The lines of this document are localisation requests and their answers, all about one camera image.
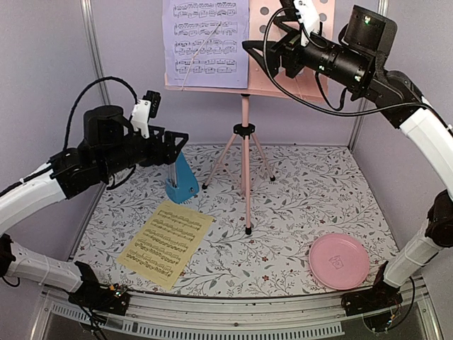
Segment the purple sheet music paper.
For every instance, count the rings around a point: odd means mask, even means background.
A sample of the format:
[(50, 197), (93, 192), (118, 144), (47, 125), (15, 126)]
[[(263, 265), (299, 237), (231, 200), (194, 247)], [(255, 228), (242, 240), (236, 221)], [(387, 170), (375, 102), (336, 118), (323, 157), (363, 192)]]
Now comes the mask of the purple sheet music paper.
[(248, 1), (164, 1), (166, 85), (246, 89)]

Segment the blue metronome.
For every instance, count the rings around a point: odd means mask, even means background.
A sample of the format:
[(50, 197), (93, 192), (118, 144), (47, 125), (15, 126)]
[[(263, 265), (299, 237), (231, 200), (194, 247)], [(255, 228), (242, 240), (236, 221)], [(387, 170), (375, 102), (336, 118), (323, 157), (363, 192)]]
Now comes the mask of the blue metronome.
[(199, 184), (181, 152), (176, 161), (168, 166), (166, 195), (176, 204), (184, 203), (199, 193)]

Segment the yellow sheet music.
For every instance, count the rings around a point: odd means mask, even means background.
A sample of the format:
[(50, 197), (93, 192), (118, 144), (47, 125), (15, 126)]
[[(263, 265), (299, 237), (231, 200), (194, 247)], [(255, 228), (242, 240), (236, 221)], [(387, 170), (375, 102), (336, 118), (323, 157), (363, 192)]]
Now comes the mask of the yellow sheet music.
[(212, 216), (164, 201), (120, 253), (117, 262), (170, 290), (213, 221)]

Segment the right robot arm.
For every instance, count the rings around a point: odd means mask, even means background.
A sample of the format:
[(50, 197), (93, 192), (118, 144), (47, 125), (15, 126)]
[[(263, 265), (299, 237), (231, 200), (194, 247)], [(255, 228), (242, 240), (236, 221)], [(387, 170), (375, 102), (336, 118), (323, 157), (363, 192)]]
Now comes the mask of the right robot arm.
[(393, 20), (354, 6), (332, 42), (322, 36), (323, 24), (310, 1), (283, 1), (268, 25), (284, 36), (276, 42), (246, 40), (242, 46), (269, 80), (280, 70), (294, 78), (307, 68), (341, 84), (352, 100), (367, 99), (415, 144), (445, 185), (428, 211), (426, 227), (380, 267), (367, 291), (366, 303), (380, 309), (413, 273), (452, 246), (452, 127), (403, 72), (386, 69), (397, 31)]

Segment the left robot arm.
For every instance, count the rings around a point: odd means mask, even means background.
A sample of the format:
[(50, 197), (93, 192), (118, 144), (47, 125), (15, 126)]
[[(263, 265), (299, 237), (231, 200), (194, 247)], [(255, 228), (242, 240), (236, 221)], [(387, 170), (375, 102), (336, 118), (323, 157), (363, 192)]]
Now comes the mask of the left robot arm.
[(119, 106), (99, 106), (84, 113), (84, 138), (66, 148), (1, 192), (1, 277), (25, 278), (68, 293), (77, 292), (89, 307), (100, 307), (105, 292), (93, 269), (82, 262), (63, 262), (30, 251), (7, 231), (49, 205), (69, 200), (105, 183), (126, 169), (173, 164), (189, 136), (148, 124), (152, 103), (140, 101), (127, 119)]

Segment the pink plate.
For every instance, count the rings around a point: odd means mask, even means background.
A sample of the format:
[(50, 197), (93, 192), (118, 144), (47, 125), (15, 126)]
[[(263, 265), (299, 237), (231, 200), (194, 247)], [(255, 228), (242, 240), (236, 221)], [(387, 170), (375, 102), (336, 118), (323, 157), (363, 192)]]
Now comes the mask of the pink plate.
[(360, 286), (369, 274), (369, 256), (362, 244), (346, 234), (319, 237), (309, 250), (309, 267), (315, 279), (334, 290)]

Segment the left aluminium frame post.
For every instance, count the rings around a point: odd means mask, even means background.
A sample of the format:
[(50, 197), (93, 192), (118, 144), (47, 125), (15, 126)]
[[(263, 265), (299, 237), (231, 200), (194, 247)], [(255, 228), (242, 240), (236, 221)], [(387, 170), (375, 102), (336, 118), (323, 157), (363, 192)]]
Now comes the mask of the left aluminium frame post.
[(91, 57), (95, 78), (100, 79), (105, 77), (105, 75), (101, 60), (101, 51), (98, 45), (98, 38), (96, 34), (92, 1), (80, 0), (79, 3), (81, 5), (82, 21), (84, 24), (84, 31), (88, 43), (88, 51)]

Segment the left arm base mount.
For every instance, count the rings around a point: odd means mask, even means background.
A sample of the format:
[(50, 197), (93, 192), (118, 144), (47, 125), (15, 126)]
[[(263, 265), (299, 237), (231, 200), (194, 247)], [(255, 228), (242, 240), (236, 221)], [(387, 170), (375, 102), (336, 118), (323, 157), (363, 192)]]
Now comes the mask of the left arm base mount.
[(68, 293), (68, 301), (90, 311), (125, 316), (130, 303), (130, 294), (126, 285), (84, 282), (77, 291)]

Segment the front aluminium rail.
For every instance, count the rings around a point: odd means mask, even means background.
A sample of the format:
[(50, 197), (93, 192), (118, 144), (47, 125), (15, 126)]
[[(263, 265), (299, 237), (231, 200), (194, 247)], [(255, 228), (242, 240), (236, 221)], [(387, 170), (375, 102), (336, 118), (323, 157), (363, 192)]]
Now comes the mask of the front aluminium rail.
[(100, 332), (57, 290), (42, 292), (33, 339), (441, 339), (422, 278), (400, 306), (348, 315), (342, 293), (292, 297), (183, 297), (130, 293), (125, 315), (102, 314)]

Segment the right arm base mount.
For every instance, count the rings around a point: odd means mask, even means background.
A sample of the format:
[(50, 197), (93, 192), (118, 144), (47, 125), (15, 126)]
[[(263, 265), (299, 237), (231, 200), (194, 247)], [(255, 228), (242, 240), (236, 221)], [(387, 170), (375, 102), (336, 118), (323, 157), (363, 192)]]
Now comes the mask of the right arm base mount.
[(396, 306), (402, 302), (399, 289), (386, 283), (378, 283), (369, 289), (345, 293), (341, 296), (341, 305), (347, 316), (366, 314)]

